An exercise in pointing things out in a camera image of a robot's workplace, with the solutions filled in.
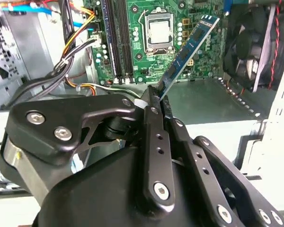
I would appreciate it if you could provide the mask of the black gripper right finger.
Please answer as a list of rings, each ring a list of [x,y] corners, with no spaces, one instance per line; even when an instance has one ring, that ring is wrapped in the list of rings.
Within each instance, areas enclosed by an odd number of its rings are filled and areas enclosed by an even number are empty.
[[[208,138],[190,137],[173,117],[168,97],[160,104],[171,156],[183,162],[192,179],[205,226],[284,227],[284,217]]]

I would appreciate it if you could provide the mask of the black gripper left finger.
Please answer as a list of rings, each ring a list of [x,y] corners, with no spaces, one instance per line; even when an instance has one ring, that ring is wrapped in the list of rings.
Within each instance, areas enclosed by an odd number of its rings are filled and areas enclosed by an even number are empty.
[[[151,213],[175,206],[169,134],[156,88],[131,101],[121,94],[24,102],[9,112],[0,170],[44,206],[50,191],[71,176],[75,154],[124,140],[142,149],[138,194]]]

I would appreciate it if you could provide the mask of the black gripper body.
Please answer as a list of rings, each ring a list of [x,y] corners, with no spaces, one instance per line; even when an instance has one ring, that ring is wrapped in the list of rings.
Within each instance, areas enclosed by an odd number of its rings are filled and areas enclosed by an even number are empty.
[[[184,164],[169,144],[123,148],[62,180],[46,196],[35,227],[202,227]]]

